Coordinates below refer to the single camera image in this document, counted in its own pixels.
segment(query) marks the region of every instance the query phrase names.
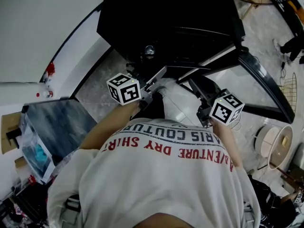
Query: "person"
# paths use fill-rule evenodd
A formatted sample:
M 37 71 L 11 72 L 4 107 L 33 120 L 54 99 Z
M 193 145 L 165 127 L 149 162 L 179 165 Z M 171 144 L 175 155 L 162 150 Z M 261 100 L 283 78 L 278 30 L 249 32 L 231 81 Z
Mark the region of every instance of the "person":
M 289 61 L 293 62 L 298 57 L 302 49 L 304 49 L 304 34 L 295 36 L 283 46 L 281 46 L 275 39 L 273 40 L 273 43 L 279 54 L 287 54 L 291 52 Z M 300 64 L 301 63 L 304 63 L 304 57 L 301 57 Z
M 261 208 L 261 225 L 274 228 L 289 227 L 298 215 L 294 201 L 301 190 L 281 198 L 273 193 L 269 186 L 253 179 L 252 175 L 249 175 L 249 179 Z
M 162 95 L 117 106 L 49 189 L 49 226 L 259 227 L 261 212 L 231 129 L 164 119 Z

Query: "shoe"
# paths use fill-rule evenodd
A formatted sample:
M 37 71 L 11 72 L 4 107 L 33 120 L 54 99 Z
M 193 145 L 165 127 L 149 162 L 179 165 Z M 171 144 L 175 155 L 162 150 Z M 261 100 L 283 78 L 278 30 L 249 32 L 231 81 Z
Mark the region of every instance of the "shoe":
M 292 61 L 290 60 L 290 57 L 286 54 L 283 54 L 283 60 L 286 62 L 288 65 L 292 64 Z
M 273 39 L 272 42 L 273 42 L 273 44 L 275 46 L 275 50 L 278 53 L 278 55 L 282 56 L 283 53 L 281 52 L 281 45 L 280 45 L 280 43 L 276 39 Z
M 159 86 L 152 92 L 152 95 L 155 93 L 160 93 L 164 98 L 166 96 L 166 90 L 167 88 L 165 86 Z
M 255 173 L 255 170 L 251 169 L 250 171 L 248 171 L 247 175 L 253 175 L 253 173 Z

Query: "cable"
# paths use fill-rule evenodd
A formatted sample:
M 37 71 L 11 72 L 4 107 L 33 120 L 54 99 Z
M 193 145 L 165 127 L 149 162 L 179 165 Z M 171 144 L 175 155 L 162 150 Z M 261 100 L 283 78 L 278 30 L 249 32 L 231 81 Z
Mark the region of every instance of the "cable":
M 285 69 L 284 67 L 282 67 L 282 69 L 281 69 L 281 77 L 280 77 L 280 86 L 281 86 L 281 87 L 283 86 L 281 80 L 282 80 L 282 79 L 285 79 L 285 77 L 286 77 L 286 69 Z
M 289 59 L 286 61 L 286 62 L 284 62 L 284 63 L 292 63 L 293 61 L 291 61 L 290 60 L 290 57 L 289 57 Z
M 242 113 L 240 113 L 240 115 L 239 115 L 239 120 L 236 120 L 236 121 L 232 122 L 232 128 L 231 128 L 232 131 L 239 132 L 241 130 L 241 128 L 242 128 L 241 120 L 242 120 Z

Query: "cardboard box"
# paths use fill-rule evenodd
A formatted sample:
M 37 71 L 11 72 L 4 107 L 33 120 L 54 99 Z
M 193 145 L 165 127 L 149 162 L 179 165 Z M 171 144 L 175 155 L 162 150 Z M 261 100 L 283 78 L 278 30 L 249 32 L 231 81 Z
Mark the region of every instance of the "cardboard box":
M 2 151 L 2 154 L 5 154 L 8 151 L 11 151 L 11 150 L 17 148 L 14 141 L 12 139 L 9 140 L 7 138 L 6 133 L 19 128 L 20 118 L 21 118 L 21 112 L 2 116 L 2 118 L 1 118 L 1 151 Z
M 15 167 L 16 167 L 16 169 L 21 168 L 23 166 L 26 166 L 27 164 L 28 163 L 27 163 L 27 161 L 25 160 L 24 157 L 20 157 L 20 158 L 18 158 L 18 159 L 15 160 Z

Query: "floor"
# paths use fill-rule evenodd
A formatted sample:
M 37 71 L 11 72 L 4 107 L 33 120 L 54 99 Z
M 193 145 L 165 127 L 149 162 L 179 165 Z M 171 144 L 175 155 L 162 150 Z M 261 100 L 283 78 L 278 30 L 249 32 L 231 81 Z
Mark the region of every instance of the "floor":
M 249 5 L 237 0 L 235 2 L 240 15 L 242 15 Z M 243 45 L 249 48 L 250 53 L 259 59 L 267 72 L 280 84 L 281 59 L 275 50 L 273 39 L 276 38 L 281 44 L 290 40 L 293 34 L 288 25 L 273 6 L 261 6 L 257 9 L 252 9 L 243 20 L 243 23 L 246 32 Z M 100 121 L 103 119 L 117 105 L 111 99 L 105 82 L 118 72 L 124 72 L 125 64 L 126 61 L 116 51 L 113 51 L 77 93 L 77 99 L 95 120 Z M 304 81 L 300 80 L 304 77 L 304 67 L 298 64 L 298 59 L 290 66 L 286 66 L 285 78 L 290 78 L 293 72 L 296 73 L 298 79 L 298 92 L 301 92 L 304 90 Z M 261 86 L 241 66 L 213 74 L 209 78 L 214 80 L 221 88 L 227 88 L 237 95 L 243 102 L 275 106 Z M 163 99 L 166 118 L 186 125 L 201 126 L 196 117 L 200 101 L 177 85 L 172 79 L 162 79 L 158 83 L 167 88 L 166 96 Z M 296 147 L 303 141 L 303 113 L 304 95 L 298 93 L 296 117 L 292 124 L 294 130 L 292 150 L 282 169 L 288 166 Z M 235 132 L 235 137 L 247 171 L 256 170 L 266 163 L 265 159 L 255 152 L 253 146 L 256 132 L 266 123 L 278 126 L 286 125 L 276 120 L 242 113 L 241 129 Z M 275 189 L 274 192 L 283 195 L 285 192 L 281 188 L 279 177 L 279 171 L 269 171 L 267 168 L 254 173 L 254 178 L 270 185 Z

